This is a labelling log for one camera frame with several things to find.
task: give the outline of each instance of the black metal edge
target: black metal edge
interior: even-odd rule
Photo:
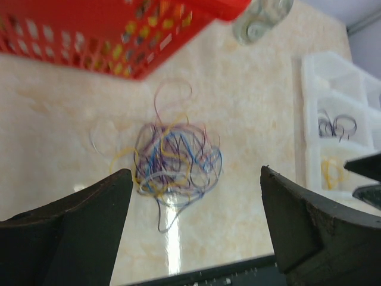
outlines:
[[[381,182],[381,173],[378,171],[379,162],[381,162],[381,153],[375,153],[345,162],[344,169]]]
[[[355,189],[355,191],[352,193],[352,197],[368,204],[369,206],[372,206],[378,210],[381,210],[381,204],[377,203],[376,201],[370,200],[368,197],[366,197],[366,194],[365,194],[365,193],[373,192],[374,194],[380,193],[380,196],[381,196],[381,191],[377,190],[379,187],[380,187],[379,184],[361,186]]]
[[[378,222],[380,217],[378,216],[352,209],[312,192],[309,189],[305,189],[274,170],[271,170],[269,167],[263,166],[261,171],[264,176],[272,177],[274,180],[278,181],[279,184],[284,185],[289,193],[295,198],[305,201],[312,208],[319,209],[328,216],[335,217],[337,220],[352,225],[362,225],[364,227],[381,229],[381,225]]]
[[[247,269],[264,268],[275,266],[275,256],[264,256],[255,259],[245,260],[242,262],[231,263],[228,265],[217,266],[214,268],[201,269],[198,271],[187,272],[176,276],[159,278],[144,282],[132,283],[125,286],[159,286],[159,285],[181,285],[192,284],[199,281],[213,279],[219,276],[228,276],[232,273],[243,272]]]

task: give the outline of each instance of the red plastic basket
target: red plastic basket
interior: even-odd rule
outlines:
[[[143,79],[251,0],[0,0],[0,51]]]

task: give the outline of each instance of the white wall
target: white wall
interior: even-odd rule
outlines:
[[[362,20],[381,7],[381,0],[302,0],[322,12],[338,18],[347,26]]]
[[[353,62],[381,79],[381,20],[349,38]]]

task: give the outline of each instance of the wire bundle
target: wire bundle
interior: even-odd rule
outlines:
[[[346,114],[340,114],[331,121],[326,110],[321,109],[318,113],[321,114],[318,118],[319,137],[338,137],[340,142],[344,137],[347,137],[347,140],[349,140],[351,136],[355,135],[357,131],[357,122],[353,117]]]
[[[321,173],[327,182],[328,190],[336,188],[349,178],[349,173],[344,173],[345,170],[342,166],[343,164],[338,158],[322,158]]]
[[[158,230],[161,233],[167,232],[182,211],[217,185],[222,170],[220,139],[214,145],[205,126],[190,124],[186,114],[181,114],[173,123],[162,122],[157,97],[161,88],[172,82],[178,80],[162,83],[155,94],[156,122],[143,125],[135,147],[122,150],[110,165],[111,173],[116,160],[134,152],[138,193],[155,198],[159,208]],[[165,106],[166,110],[191,98],[192,88],[186,83],[189,95]],[[161,206],[176,209],[176,216],[164,230],[160,228]]]

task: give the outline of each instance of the marble countertop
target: marble countertop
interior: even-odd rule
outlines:
[[[181,77],[195,97],[164,118],[186,112],[217,132],[223,175],[165,235],[156,229],[156,202],[133,192],[111,285],[272,253],[260,168],[270,165],[304,184],[299,61],[326,50],[351,58],[345,26],[296,1],[253,46],[240,46],[231,26],[213,23],[142,83],[0,55],[0,220],[108,176],[118,148],[133,145],[142,124],[155,118],[160,82]],[[162,104],[176,92],[168,90]],[[89,140],[99,122],[103,156]],[[132,166],[131,156],[116,165]]]

